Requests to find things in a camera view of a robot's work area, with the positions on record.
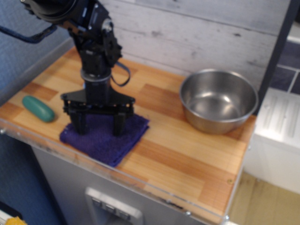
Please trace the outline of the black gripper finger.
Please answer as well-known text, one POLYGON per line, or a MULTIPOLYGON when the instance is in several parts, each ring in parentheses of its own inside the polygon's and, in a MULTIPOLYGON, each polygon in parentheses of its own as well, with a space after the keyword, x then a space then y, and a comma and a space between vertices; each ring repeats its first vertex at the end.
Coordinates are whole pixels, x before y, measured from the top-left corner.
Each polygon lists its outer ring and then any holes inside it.
POLYGON ((113 116, 113 135, 121 135, 126 122, 126 115, 124 113, 118 113, 113 116))
POLYGON ((86 134, 86 115, 84 113, 71 113, 70 119, 76 133, 86 134))

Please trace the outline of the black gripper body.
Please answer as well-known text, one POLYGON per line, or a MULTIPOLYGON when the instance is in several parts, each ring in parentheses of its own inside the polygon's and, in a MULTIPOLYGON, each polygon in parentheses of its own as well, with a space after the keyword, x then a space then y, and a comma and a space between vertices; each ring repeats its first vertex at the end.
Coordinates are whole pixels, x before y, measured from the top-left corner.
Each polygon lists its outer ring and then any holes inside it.
POLYGON ((115 91, 110 81, 85 82, 85 88, 64 93, 60 96, 64 101, 63 112, 83 114, 118 115, 134 114, 133 97, 115 91))

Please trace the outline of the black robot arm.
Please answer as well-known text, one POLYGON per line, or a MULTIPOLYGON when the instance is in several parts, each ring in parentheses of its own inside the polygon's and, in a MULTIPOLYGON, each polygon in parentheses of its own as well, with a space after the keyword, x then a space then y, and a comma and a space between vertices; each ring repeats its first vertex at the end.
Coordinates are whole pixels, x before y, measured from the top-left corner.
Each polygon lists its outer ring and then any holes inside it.
POLYGON ((24 0, 25 8, 37 18, 65 28, 82 62, 84 89, 61 95, 63 110, 77 133, 86 133, 86 115, 113 116, 113 134, 119 136, 126 119, 133 115, 133 97, 111 86, 112 68, 122 57, 122 47, 113 32, 108 11, 98 0, 24 0))

